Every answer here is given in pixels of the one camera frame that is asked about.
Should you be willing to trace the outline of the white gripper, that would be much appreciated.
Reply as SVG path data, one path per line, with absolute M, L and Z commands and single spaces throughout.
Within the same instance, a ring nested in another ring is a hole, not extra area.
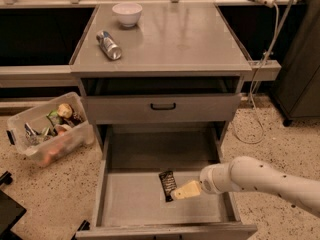
M 222 194 L 233 190 L 229 164 L 219 163 L 204 167 L 200 172 L 200 183 L 190 181 L 173 190 L 170 195 L 173 200 L 182 200 L 196 197 L 201 189 L 207 194 Z

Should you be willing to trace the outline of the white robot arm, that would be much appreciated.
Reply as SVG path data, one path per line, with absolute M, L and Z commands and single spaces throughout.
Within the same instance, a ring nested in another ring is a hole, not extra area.
M 248 156 L 204 167 L 197 180 L 171 190 L 174 200 L 226 192 L 260 192 L 277 196 L 320 217 L 320 182 L 290 175 Z

